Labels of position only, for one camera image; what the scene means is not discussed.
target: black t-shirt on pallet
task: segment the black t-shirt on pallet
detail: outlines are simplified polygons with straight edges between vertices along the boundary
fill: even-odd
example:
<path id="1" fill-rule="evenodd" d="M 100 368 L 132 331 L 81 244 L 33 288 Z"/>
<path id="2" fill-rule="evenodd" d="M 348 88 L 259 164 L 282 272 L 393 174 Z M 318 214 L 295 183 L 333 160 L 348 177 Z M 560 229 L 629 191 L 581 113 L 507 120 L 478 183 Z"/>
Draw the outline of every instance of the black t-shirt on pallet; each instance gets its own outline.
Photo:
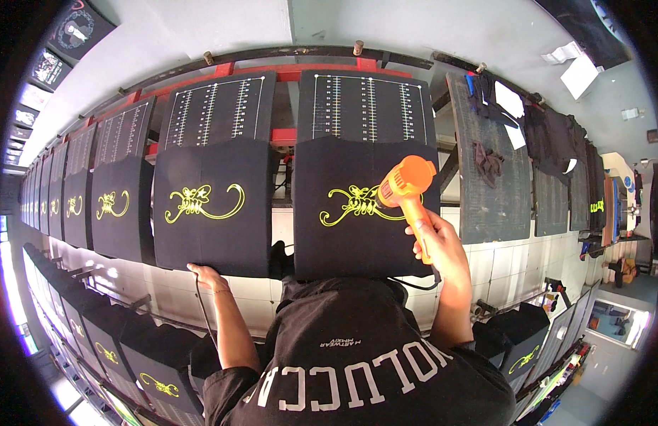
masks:
<path id="1" fill-rule="evenodd" d="M 278 312 L 262 376 L 233 367 L 206 379 L 207 425 L 509 423 L 513 391 L 495 366 L 422 339 L 383 284 L 329 279 L 311 288 Z"/>

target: hand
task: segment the hand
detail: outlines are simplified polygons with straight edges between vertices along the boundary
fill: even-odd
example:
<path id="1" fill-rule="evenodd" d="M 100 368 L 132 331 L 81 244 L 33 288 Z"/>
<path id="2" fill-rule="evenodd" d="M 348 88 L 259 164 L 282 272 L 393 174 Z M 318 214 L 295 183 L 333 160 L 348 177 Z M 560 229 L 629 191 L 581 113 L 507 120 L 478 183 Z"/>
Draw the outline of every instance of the hand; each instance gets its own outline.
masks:
<path id="1" fill-rule="evenodd" d="M 197 282 L 201 287 L 213 290 L 214 292 L 220 290 L 229 291 L 229 283 L 215 269 L 211 267 L 200 267 L 193 263 L 188 263 L 187 268 L 192 271 L 194 279 L 198 280 Z"/>
<path id="2" fill-rule="evenodd" d="M 421 238 L 426 242 L 426 248 L 431 260 L 433 260 L 433 266 L 445 280 L 455 284 L 471 285 L 469 260 L 466 258 L 466 252 L 461 246 L 461 241 L 459 241 L 459 236 L 456 234 L 454 227 L 432 211 L 426 210 L 426 213 L 430 217 L 433 227 L 431 228 L 421 219 L 417 219 L 415 226 L 418 228 Z M 404 233 L 414 234 L 411 226 L 407 226 Z M 417 259 L 421 259 L 422 251 L 418 241 L 414 243 L 412 251 L 414 251 Z"/>

